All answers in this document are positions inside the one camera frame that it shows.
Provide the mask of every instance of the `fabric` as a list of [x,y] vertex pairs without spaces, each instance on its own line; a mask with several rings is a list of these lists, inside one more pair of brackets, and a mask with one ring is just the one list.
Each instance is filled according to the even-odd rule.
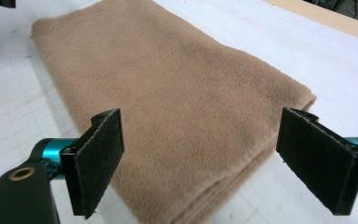
[[79,131],[121,108],[126,152],[112,184],[143,223],[205,220],[274,150],[282,108],[315,100],[151,1],[37,21],[33,38]]

